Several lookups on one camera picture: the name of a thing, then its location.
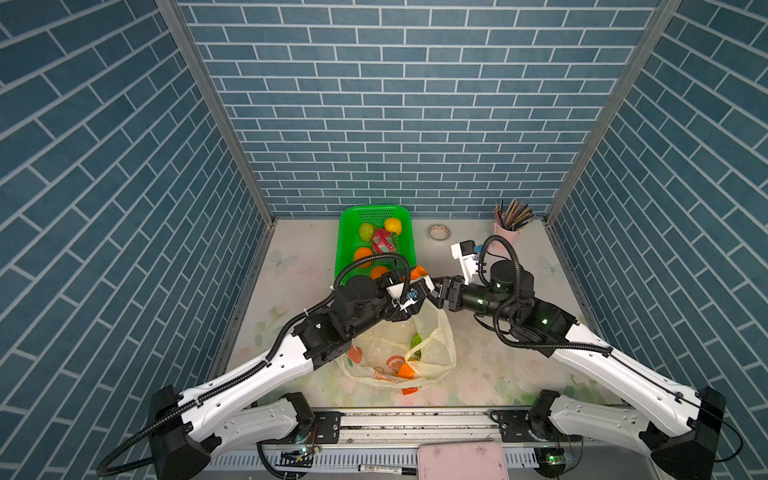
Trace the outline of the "yellowish plastic bag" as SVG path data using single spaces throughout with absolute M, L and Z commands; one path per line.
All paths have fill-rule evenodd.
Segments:
M 353 339 L 337 364 L 361 384 L 407 394 L 433 386 L 456 368 L 453 331 L 446 313 L 426 301 L 410 319 L 382 321 Z

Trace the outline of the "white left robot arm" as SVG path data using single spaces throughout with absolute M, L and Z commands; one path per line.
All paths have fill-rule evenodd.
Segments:
M 435 285 L 413 278 L 405 257 L 378 279 L 354 274 L 355 261 L 335 278 L 326 298 L 286 322 L 269 350 L 237 369 L 177 392 L 166 386 L 151 401 L 146 425 L 100 461 L 100 477 L 151 466 L 160 479 L 191 479 L 223 452 L 239 431 L 236 418 L 276 388 L 344 355 L 357 336 L 381 321 L 417 314 Z

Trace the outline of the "yellow green pear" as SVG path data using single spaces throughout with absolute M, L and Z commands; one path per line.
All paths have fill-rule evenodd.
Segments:
M 363 242 L 371 242 L 377 227 L 371 223 L 361 223 L 358 228 L 358 235 Z

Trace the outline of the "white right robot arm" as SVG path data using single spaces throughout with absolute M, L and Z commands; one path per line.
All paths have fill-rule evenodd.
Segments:
M 451 247 L 462 274 L 436 280 L 439 308 L 468 311 L 515 350 L 536 352 L 586 375 L 622 400 L 620 406 L 578 402 L 541 390 L 529 408 L 530 434 L 556 442 L 578 436 L 648 457 L 674 479 L 708 479 L 717 454 L 726 399 L 711 387 L 675 382 L 624 354 L 557 305 L 534 294 L 532 275 L 512 244 L 499 235 L 482 245 Z

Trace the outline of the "green lettuce toy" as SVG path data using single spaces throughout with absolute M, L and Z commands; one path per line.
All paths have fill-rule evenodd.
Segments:
M 412 337 L 411 348 L 415 348 L 418 345 L 420 345 L 421 343 L 422 343 L 421 336 L 419 334 L 415 334 Z M 411 359 L 415 360 L 415 361 L 420 361 L 421 360 L 421 356 L 422 356 L 422 351 L 420 349 L 417 349 L 416 351 L 413 352 L 413 355 L 411 356 Z

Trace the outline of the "pink dragon fruit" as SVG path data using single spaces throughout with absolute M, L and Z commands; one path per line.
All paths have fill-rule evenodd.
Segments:
M 397 247 L 390 231 L 376 229 L 371 239 L 372 249 L 377 254 L 396 253 Z

